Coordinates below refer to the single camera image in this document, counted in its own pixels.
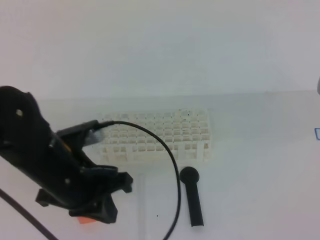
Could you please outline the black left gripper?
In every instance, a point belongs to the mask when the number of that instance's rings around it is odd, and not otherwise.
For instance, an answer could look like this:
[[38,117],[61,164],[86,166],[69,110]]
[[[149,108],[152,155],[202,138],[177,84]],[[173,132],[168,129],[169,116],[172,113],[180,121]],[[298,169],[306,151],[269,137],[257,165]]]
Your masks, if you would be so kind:
[[131,193],[133,178],[115,166],[94,163],[83,151],[88,131],[103,127],[92,120],[52,135],[48,173],[54,180],[38,192],[37,203],[67,209],[72,217],[116,222],[118,210],[111,194],[119,190]]

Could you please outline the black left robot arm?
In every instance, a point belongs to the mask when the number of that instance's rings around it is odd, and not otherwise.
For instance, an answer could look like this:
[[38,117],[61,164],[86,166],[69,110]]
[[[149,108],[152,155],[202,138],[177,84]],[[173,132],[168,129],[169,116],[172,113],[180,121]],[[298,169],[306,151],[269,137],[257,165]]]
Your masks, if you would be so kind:
[[36,202],[112,224],[118,214],[112,193],[131,192],[133,179],[84,153],[88,134],[100,128],[92,120],[54,132],[30,93],[0,89],[0,155],[40,186]]

